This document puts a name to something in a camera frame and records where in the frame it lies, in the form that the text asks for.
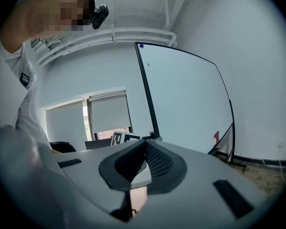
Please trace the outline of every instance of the electrical outlet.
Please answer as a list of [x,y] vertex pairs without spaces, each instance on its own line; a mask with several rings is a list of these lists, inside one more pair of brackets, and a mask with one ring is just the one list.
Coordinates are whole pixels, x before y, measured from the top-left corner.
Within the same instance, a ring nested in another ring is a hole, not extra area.
[[278,148],[282,148],[283,147],[283,145],[284,145],[284,140],[279,140],[278,141]]

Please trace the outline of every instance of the person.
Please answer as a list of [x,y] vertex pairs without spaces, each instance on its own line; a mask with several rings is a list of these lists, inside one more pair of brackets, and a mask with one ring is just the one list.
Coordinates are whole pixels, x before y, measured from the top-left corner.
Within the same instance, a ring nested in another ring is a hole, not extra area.
[[[0,29],[0,126],[26,132],[54,154],[59,152],[51,148],[37,117],[37,77],[24,42],[88,25],[94,9],[94,0],[19,0]],[[9,106],[1,100],[8,94],[14,99]]]

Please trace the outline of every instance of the wooden floor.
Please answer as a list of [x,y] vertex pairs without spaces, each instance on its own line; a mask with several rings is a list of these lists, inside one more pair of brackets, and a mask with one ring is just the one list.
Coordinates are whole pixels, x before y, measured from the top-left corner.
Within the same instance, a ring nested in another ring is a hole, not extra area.
[[[247,165],[247,167],[233,166],[236,171],[255,183],[260,189],[262,189],[267,197],[272,197],[278,194],[282,189],[285,188],[284,181],[281,177],[280,167],[270,167],[260,164],[248,163],[243,161],[234,160],[234,163]],[[283,178],[286,182],[286,167],[282,168]]]

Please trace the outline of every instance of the roller shade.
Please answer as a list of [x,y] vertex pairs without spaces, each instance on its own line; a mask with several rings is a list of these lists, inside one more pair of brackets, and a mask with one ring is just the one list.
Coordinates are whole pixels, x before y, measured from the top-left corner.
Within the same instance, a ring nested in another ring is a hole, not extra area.
[[90,102],[94,133],[131,126],[125,94],[103,96]]
[[50,142],[69,142],[76,151],[86,150],[82,101],[46,111]]

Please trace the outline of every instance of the black and white marker board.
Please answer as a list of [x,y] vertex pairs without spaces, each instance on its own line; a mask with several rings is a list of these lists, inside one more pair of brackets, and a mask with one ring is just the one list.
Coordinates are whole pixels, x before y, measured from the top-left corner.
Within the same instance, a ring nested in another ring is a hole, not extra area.
[[217,66],[170,47],[135,47],[156,134],[164,142],[209,153],[233,123]]

